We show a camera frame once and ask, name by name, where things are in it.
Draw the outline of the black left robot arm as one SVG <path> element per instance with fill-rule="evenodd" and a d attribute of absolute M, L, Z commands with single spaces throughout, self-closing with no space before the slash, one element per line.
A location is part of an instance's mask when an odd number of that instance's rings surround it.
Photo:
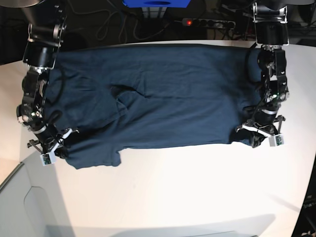
<path fill-rule="evenodd" d="M 260 46 L 257 63 L 261 70 L 261 80 L 255 83 L 260 92 L 260 102 L 255 106 L 245 107 L 251 112 L 251 118 L 236 128 L 250 133 L 249 143 L 256 148 L 268 139 L 270 146 L 284 144 L 281 125 L 285 117 L 278 115 L 282 102 L 289 96 L 286 76 L 286 56 L 284 45 L 289 44 L 287 29 L 287 6 L 272 0 L 255 0 L 250 7 L 253 11 L 256 42 L 254 49 Z"/>

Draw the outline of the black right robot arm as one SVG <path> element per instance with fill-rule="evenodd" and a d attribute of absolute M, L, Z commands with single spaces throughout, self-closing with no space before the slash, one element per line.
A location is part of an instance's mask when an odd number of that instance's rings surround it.
<path fill-rule="evenodd" d="M 36 140 L 30 140 L 27 146 L 39 151 L 43 165 L 55 163 L 64 140 L 72 133 L 70 128 L 60 133 L 55 127 L 61 111 L 53 112 L 49 118 L 44 115 L 49 72 L 54 69 L 67 26 L 65 8 L 64 0 L 39 0 L 22 7 L 29 21 L 28 42 L 23 55 L 28 71 L 22 80 L 23 98 L 16 115 L 19 123 L 36 136 Z"/>

